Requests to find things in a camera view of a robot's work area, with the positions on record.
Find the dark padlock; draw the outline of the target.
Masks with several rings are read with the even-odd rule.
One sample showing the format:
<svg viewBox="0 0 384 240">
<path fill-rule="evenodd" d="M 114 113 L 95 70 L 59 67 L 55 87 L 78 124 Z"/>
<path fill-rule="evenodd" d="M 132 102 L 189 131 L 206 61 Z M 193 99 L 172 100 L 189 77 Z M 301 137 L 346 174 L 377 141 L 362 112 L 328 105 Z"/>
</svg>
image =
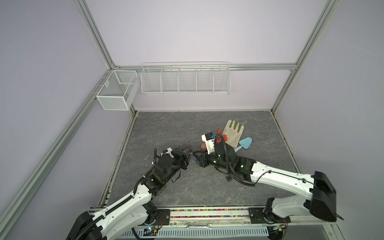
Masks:
<svg viewBox="0 0 384 240">
<path fill-rule="evenodd" d="M 226 180 L 231 182 L 234 178 L 231 175 L 226 175 Z"/>
</svg>

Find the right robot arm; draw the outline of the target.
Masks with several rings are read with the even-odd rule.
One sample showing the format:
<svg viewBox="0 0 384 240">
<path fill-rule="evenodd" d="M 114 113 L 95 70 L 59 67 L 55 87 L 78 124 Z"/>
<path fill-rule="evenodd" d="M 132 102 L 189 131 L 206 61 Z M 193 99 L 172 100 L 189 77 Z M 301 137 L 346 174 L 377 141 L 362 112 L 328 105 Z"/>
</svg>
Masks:
<svg viewBox="0 0 384 240">
<path fill-rule="evenodd" d="M 255 187 L 270 185 L 292 193 L 291 197 L 268 198 L 265 207 L 254 218 L 261 223 L 287 222 L 290 216 L 312 215 L 322 221 L 336 222 L 337 191 L 326 174 L 300 174 L 267 166 L 254 159 L 237 155 L 234 148 L 218 143 L 214 151 L 193 152 L 200 167 L 215 167 L 228 181 Z"/>
</svg>

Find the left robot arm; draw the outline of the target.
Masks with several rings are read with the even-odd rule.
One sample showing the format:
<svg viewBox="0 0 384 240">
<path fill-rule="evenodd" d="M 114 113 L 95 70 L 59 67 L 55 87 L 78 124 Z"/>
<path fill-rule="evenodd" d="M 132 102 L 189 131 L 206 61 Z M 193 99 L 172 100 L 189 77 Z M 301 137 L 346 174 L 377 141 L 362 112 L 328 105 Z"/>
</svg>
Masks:
<svg viewBox="0 0 384 240">
<path fill-rule="evenodd" d="M 158 196 L 173 176 L 186 170 L 192 155 L 191 146 L 168 148 L 154 154 L 148 172 L 135 183 L 134 189 L 110 206 L 95 213 L 80 214 L 68 240 L 115 240 L 129 229 L 156 220 L 157 208 L 152 199 Z"/>
</svg>

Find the red rubber glove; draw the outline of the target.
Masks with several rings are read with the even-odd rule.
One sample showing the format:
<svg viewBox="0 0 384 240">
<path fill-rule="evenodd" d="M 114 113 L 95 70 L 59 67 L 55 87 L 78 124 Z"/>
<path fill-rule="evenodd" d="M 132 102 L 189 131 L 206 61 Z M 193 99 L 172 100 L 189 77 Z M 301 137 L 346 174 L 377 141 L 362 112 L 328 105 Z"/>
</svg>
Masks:
<svg viewBox="0 0 384 240">
<path fill-rule="evenodd" d="M 225 134 L 222 134 L 222 129 L 219 129 L 218 132 L 215 134 L 215 137 L 216 135 L 218 134 L 221 134 L 224 138 L 224 141 L 226 142 L 228 140 L 228 137 L 225 135 Z M 206 145 L 205 143 L 203 142 L 203 144 L 201 145 L 201 150 L 206 150 Z"/>
</svg>

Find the beige cloth glove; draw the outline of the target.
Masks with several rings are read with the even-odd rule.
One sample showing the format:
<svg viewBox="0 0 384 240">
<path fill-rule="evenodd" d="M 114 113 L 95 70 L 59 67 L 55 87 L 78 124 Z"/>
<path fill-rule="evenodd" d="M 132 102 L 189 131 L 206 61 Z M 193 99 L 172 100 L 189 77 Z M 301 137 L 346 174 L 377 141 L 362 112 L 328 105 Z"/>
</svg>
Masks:
<svg viewBox="0 0 384 240">
<path fill-rule="evenodd" d="M 238 146 L 243 131 L 244 125 L 237 121 L 228 120 L 223 131 L 223 135 L 227 136 L 226 143 L 235 149 Z"/>
</svg>

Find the teal garden trowel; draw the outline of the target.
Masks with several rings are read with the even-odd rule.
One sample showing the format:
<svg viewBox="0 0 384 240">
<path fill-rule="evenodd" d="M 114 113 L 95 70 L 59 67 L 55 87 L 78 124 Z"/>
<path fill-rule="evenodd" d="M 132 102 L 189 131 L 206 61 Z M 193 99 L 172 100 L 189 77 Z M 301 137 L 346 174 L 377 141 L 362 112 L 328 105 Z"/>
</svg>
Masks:
<svg viewBox="0 0 384 240">
<path fill-rule="evenodd" d="M 251 146 L 252 142 L 253 142 L 253 140 L 250 137 L 247 137 L 247 138 L 240 140 L 239 146 L 235 148 L 235 152 L 237 153 L 241 149 L 247 150 Z"/>
</svg>

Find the silver wrench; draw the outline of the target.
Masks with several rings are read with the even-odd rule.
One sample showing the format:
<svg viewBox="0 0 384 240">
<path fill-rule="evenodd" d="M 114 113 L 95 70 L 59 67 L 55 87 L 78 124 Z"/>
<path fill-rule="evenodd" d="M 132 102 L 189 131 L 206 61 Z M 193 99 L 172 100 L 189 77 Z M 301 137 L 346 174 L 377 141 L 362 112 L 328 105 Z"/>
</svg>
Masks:
<svg viewBox="0 0 384 240">
<path fill-rule="evenodd" d="M 213 228 L 212 224 L 192 224 L 192 223 L 187 223 L 185 225 L 185 229 L 208 229 L 211 230 Z"/>
</svg>

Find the white mesh box basket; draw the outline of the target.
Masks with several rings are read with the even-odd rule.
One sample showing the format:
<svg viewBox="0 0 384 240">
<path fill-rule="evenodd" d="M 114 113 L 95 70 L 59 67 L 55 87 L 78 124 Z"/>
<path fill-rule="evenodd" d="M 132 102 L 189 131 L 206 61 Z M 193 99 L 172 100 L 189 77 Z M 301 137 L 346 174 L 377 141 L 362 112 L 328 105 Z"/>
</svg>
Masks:
<svg viewBox="0 0 384 240">
<path fill-rule="evenodd" d="M 104 110 L 129 111 L 139 86 L 136 71 L 112 70 L 96 97 Z"/>
</svg>

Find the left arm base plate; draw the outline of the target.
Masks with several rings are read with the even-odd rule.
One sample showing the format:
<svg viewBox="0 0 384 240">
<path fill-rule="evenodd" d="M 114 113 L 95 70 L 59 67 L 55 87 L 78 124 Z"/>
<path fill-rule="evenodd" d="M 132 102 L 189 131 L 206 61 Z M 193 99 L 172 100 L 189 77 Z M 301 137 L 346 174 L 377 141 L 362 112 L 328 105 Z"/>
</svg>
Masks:
<svg viewBox="0 0 384 240">
<path fill-rule="evenodd" d="M 157 209 L 156 211 L 149 213 L 144 225 L 168 226 L 170 224 L 170 220 L 170 209 Z"/>
</svg>

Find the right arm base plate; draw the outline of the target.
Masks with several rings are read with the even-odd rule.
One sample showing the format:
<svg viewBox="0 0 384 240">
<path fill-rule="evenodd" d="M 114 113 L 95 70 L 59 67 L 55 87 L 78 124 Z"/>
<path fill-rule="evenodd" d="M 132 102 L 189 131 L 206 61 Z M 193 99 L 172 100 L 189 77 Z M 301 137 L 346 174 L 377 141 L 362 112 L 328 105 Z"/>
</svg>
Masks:
<svg viewBox="0 0 384 240">
<path fill-rule="evenodd" d="M 281 218 L 273 213 L 265 214 L 264 208 L 254 207 L 248 209 L 250 220 L 252 224 L 289 224 L 291 223 L 290 217 Z"/>
</svg>

